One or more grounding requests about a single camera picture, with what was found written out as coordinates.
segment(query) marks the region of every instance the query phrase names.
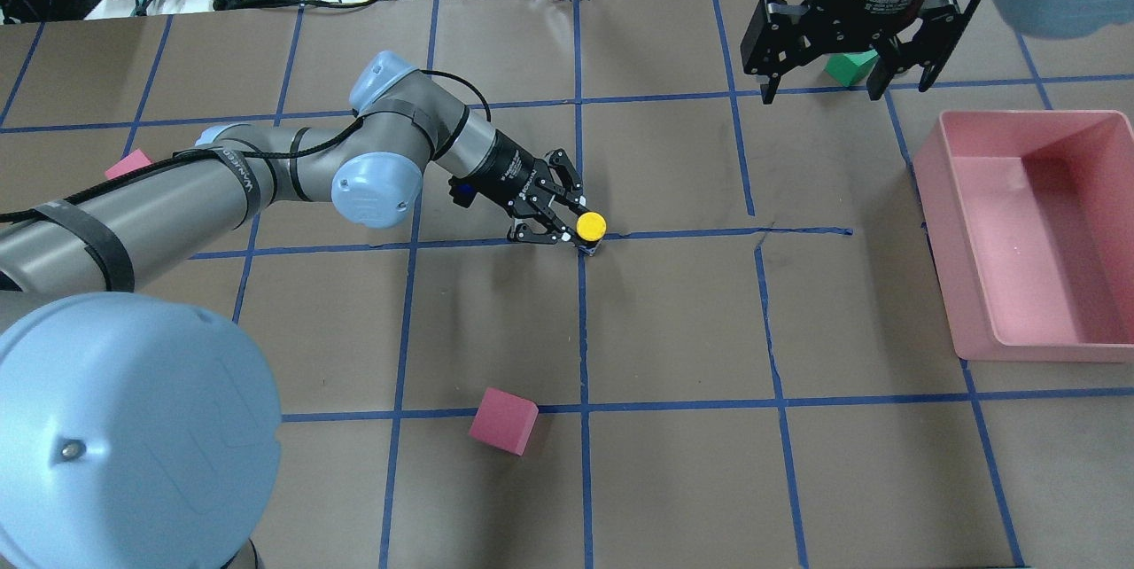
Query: screw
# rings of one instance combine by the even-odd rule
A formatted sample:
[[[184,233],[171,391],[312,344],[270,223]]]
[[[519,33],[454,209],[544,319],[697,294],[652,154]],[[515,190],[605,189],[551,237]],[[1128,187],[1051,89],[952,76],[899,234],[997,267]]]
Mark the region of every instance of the screw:
[[[59,450],[59,456],[64,457],[64,460],[75,460],[77,457],[85,455],[86,444],[83,441],[68,441],[64,444],[64,449]]]

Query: yellow cylinder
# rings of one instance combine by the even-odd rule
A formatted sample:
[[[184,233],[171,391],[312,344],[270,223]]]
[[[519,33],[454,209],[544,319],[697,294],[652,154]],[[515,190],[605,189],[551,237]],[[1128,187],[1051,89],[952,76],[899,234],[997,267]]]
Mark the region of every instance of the yellow cylinder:
[[[600,213],[579,214],[576,232],[583,241],[596,243],[607,236],[607,219]]]

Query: green block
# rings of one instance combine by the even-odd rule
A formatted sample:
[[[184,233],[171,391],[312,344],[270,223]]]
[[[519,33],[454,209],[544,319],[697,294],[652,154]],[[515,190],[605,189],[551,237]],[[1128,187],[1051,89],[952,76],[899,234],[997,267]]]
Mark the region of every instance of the green block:
[[[870,74],[874,68],[878,53],[866,52],[840,52],[827,60],[827,74],[835,77],[835,80],[844,87],[853,87]]]

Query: table surface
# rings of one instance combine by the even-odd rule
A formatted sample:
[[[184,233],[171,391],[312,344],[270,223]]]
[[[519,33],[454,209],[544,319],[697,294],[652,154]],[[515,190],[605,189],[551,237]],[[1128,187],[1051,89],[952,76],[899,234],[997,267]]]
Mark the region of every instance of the table surface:
[[[762,105],[736,67],[753,2],[3,26],[0,210],[210,124],[347,124],[392,49],[567,148],[611,235],[592,258],[508,245],[431,167],[397,229],[279,203],[145,287],[271,363],[269,567],[1128,566],[1134,367],[959,363],[909,158],[942,109],[1131,116],[1134,27],[1044,43],[989,5],[931,92],[871,102],[813,63]],[[525,456],[466,435],[489,387],[541,406]]]

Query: pink bin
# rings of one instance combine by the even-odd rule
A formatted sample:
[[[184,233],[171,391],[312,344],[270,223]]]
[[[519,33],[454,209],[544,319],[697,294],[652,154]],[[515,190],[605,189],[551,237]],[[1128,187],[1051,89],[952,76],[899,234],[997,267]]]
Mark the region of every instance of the pink bin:
[[[914,169],[960,358],[1134,362],[1126,116],[942,112]]]

